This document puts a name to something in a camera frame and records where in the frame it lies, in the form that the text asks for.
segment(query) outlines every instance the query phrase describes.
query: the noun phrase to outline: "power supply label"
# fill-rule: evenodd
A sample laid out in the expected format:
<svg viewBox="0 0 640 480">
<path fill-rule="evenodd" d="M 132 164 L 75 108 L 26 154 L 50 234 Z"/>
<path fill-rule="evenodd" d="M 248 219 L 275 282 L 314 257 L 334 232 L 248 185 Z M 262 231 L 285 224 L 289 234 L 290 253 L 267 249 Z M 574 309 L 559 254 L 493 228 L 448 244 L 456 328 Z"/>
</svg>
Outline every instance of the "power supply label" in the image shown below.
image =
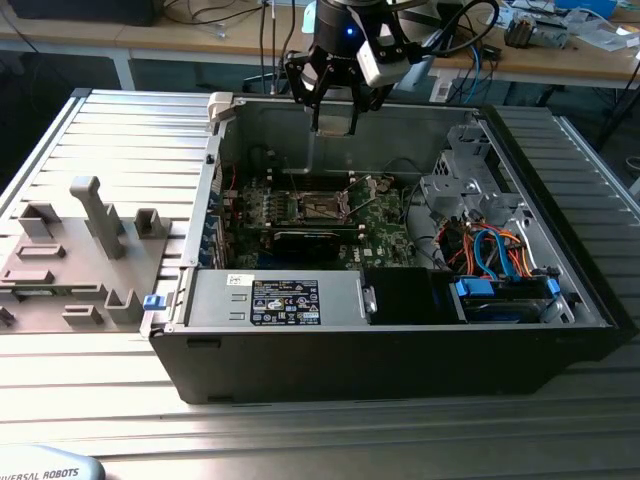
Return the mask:
<svg viewBox="0 0 640 480">
<path fill-rule="evenodd" d="M 255 280 L 251 323 L 256 326 L 320 325 L 317 280 Z"/>
</svg>

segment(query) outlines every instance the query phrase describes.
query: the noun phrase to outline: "metal slotted surface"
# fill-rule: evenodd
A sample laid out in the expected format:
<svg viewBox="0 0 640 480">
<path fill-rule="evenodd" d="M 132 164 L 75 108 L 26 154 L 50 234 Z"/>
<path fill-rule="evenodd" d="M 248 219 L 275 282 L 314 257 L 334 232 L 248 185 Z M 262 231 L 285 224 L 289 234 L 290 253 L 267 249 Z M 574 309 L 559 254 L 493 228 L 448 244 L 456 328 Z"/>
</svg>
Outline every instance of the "metal slotted surface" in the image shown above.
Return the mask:
<svg viewBox="0 0 640 480">
<path fill-rule="evenodd" d="M 500 107 L 504 120 L 629 315 L 640 322 L 640 209 L 564 118 Z"/>
<path fill-rule="evenodd" d="M 101 173 L 119 211 L 148 203 L 175 220 L 158 282 L 168 290 L 199 171 L 192 158 L 203 153 L 206 101 L 101 91 L 70 101 L 63 126 L 50 132 L 51 152 L 35 155 L 28 181 L 14 185 L 13 210 L 24 195 L 55 196 L 65 179 Z M 135 113 L 114 113 L 127 105 Z M 121 156 L 95 154 L 102 143 L 92 138 L 100 135 L 114 135 L 108 147 Z M 136 136 L 141 144 L 132 146 Z M 148 150 L 148 137 L 163 138 L 171 158 Z M 69 156 L 72 145 L 82 149 L 73 151 L 78 156 Z M 63 214 L 77 211 L 47 200 L 60 202 Z M 20 231 L 11 216 L 0 225 L 0 253 Z M 573 367 L 535 395 L 510 398 L 190 406 L 136 334 L 0 336 L 0 372 L 0 444 L 39 442 L 95 455 L 110 480 L 640 476 L 637 342 L 602 363 Z"/>
</svg>

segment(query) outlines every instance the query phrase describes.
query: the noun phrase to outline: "white sticker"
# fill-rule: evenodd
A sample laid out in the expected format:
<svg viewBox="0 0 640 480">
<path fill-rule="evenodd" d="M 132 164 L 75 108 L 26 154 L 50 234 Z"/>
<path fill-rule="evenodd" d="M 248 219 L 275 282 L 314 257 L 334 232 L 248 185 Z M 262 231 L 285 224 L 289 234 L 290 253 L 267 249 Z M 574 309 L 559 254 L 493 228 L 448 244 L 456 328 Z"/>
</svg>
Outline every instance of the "white sticker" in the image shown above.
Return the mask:
<svg viewBox="0 0 640 480">
<path fill-rule="evenodd" d="M 232 287 L 250 287 L 255 275 L 246 273 L 230 273 L 227 275 L 227 285 Z"/>
</svg>

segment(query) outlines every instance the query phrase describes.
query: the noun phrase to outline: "blue cable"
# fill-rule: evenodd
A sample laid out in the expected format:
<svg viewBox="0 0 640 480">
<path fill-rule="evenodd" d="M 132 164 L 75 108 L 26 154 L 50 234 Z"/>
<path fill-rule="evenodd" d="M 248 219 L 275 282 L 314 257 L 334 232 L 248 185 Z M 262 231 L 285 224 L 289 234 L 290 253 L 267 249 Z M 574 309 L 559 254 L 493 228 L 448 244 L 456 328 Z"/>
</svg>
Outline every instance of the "blue cable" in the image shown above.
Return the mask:
<svg viewBox="0 0 640 480">
<path fill-rule="evenodd" d="M 496 237 L 496 243 L 498 244 L 498 253 L 500 254 L 500 263 L 502 264 L 502 270 L 504 271 L 505 275 L 507 277 L 513 278 L 514 280 L 519 280 L 520 277 L 513 268 L 513 265 L 511 265 L 509 257 L 507 256 L 507 247 L 504 246 L 504 240 L 502 240 L 502 237 L 500 236 L 500 234 L 498 234 L 498 232 L 494 232 L 493 230 L 489 230 L 488 228 L 481 230 L 476 235 L 476 238 L 473 241 L 473 254 L 476 257 L 476 263 L 483 271 L 490 275 L 493 280 L 498 280 L 498 275 L 496 275 L 496 272 L 494 272 L 484 264 L 482 255 L 480 253 L 480 245 L 482 244 L 482 239 L 489 234 L 492 234 L 494 237 Z"/>
<path fill-rule="evenodd" d="M 471 46 L 471 51 L 473 52 L 473 57 L 475 58 L 476 63 L 476 78 L 473 79 L 473 84 L 471 85 L 469 96 L 464 102 L 462 102 L 463 104 L 469 103 L 469 100 L 471 100 L 471 98 L 475 95 L 476 87 L 478 86 L 478 79 L 480 78 L 480 55 L 478 54 L 478 49 L 473 45 Z"/>
</svg>

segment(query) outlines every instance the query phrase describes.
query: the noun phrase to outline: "blue latch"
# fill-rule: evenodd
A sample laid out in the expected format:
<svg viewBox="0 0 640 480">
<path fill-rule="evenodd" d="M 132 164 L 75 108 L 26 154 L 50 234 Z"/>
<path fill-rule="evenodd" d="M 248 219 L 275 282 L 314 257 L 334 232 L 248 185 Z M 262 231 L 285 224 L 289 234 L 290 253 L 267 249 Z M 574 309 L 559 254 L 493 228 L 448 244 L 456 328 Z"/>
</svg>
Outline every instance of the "blue latch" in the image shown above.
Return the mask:
<svg viewBox="0 0 640 480">
<path fill-rule="evenodd" d="M 553 296 L 556 296 L 560 293 L 560 285 L 558 285 L 558 281 L 555 278 L 549 278 L 547 280 L 547 287 L 549 287 L 549 291 Z"/>
<path fill-rule="evenodd" d="M 486 278 L 461 278 L 456 282 L 459 297 L 492 297 L 495 295 L 493 285 Z"/>
<path fill-rule="evenodd" d="M 142 308 L 148 310 L 166 310 L 167 297 L 164 295 L 145 295 L 142 302 Z"/>
</svg>

